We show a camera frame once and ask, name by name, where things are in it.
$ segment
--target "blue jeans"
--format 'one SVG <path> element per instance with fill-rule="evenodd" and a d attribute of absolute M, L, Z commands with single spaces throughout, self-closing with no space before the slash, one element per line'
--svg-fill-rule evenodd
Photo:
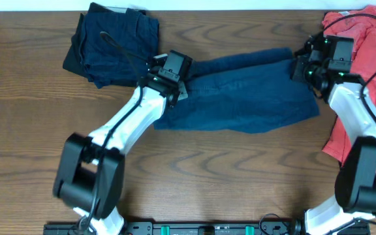
<path fill-rule="evenodd" d="M 148 73 L 148 64 L 158 54 L 159 21 L 141 12 L 127 9 L 126 13 L 88 12 L 82 22 L 80 62 L 89 81 L 98 88 L 110 84 L 136 86 L 136 73 L 128 59 L 117 48 L 100 37 L 109 33 L 130 54 L 139 75 Z"/>
<path fill-rule="evenodd" d="M 319 114 L 313 93 L 290 80 L 287 48 L 196 62 L 178 101 L 156 129 L 263 133 Z"/>

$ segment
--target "wooden table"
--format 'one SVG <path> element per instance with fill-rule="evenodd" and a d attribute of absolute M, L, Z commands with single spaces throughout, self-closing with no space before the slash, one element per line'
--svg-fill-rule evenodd
<path fill-rule="evenodd" d="M 161 23 L 161 52 L 196 60 L 296 50 L 323 17 L 293 10 L 152 14 Z M 97 89 L 62 69 L 78 17 L 0 12 L 0 234 L 41 234 L 47 221 L 78 218 L 52 196 L 63 144 L 74 131 L 104 124 L 133 92 Z M 333 195 L 338 172 L 321 152 L 335 114 L 319 104 L 319 117 L 265 134 L 148 129 L 127 158 L 121 213 L 157 221 L 301 215 Z"/>

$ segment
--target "red cloth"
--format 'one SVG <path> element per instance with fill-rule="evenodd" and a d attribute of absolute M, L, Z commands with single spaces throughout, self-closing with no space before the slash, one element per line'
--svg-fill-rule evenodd
<path fill-rule="evenodd" d="M 367 6 L 364 10 L 352 10 L 350 14 L 366 13 L 376 16 L 376 6 Z M 322 22 L 327 26 L 334 20 L 349 14 L 348 12 L 329 12 Z M 366 81 L 376 71 L 376 20 L 368 17 L 354 17 L 340 21 L 328 28 L 325 35 L 352 37 L 354 39 L 353 63 L 351 72 L 362 76 Z M 368 84 L 372 102 L 376 105 L 376 77 Z M 350 150 L 351 141 L 339 118 L 336 120 L 332 135 L 323 148 L 323 152 L 343 162 Z"/>

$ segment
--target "green connector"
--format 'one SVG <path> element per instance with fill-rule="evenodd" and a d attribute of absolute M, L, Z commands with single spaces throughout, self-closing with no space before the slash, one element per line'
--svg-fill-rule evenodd
<path fill-rule="evenodd" d="M 162 226 L 161 227 L 161 235 L 170 235 L 170 228 L 169 228 L 169 226 Z"/>
<path fill-rule="evenodd" d="M 253 226 L 246 226 L 246 235 L 255 235 L 255 228 Z"/>

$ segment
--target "dark blue folded clothing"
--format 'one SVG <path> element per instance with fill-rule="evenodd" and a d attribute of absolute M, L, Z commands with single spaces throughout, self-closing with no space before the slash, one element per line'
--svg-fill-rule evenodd
<path fill-rule="evenodd" d="M 129 54 L 141 76 L 148 72 L 151 59 L 158 54 L 159 21 L 141 12 L 88 12 L 82 22 L 79 47 L 80 62 L 89 81 L 98 88 L 110 84 L 135 86 L 136 74 L 117 48 L 100 37 L 105 31 Z"/>
<path fill-rule="evenodd" d="M 208 65 L 204 70 L 220 72 L 189 80 L 186 83 L 189 97 L 167 110 L 155 122 L 155 128 L 263 133 L 319 114 L 307 85 L 290 80 L 291 51 L 275 49 L 236 56 L 246 61 L 247 66 L 228 65 L 232 70 L 221 72 L 226 67 L 225 61 L 235 63 L 233 57 L 196 63 L 199 67 L 201 63 Z M 255 58 L 255 66 L 250 66 L 248 56 Z"/>

